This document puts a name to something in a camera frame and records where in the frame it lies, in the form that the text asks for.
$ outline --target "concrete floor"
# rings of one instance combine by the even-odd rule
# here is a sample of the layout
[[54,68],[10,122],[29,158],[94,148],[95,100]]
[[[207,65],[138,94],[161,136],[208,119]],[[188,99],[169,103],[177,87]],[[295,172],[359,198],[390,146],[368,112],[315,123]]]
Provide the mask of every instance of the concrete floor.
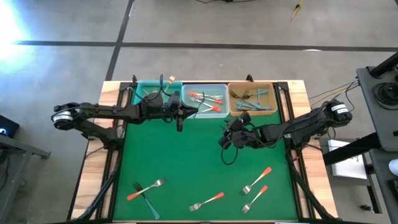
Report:
[[[128,0],[4,1],[8,39],[111,41],[118,38]],[[398,46],[398,7],[393,0],[308,0],[290,21],[296,2],[257,0],[240,4],[194,0],[136,0],[125,42],[173,42],[345,47]],[[27,195],[16,202],[13,220],[28,223],[66,219],[87,141],[77,131],[58,131],[53,106],[96,102],[113,47],[4,45],[0,53],[0,114],[21,125],[17,138],[52,151],[29,166]],[[377,65],[392,52],[309,52],[298,50],[216,50],[122,48],[113,80],[255,79],[305,80],[316,95],[354,80],[359,67]],[[337,136],[356,138],[374,131],[360,89],[349,93],[354,120]],[[369,203],[366,187],[330,180],[344,220],[389,223],[358,206]]]

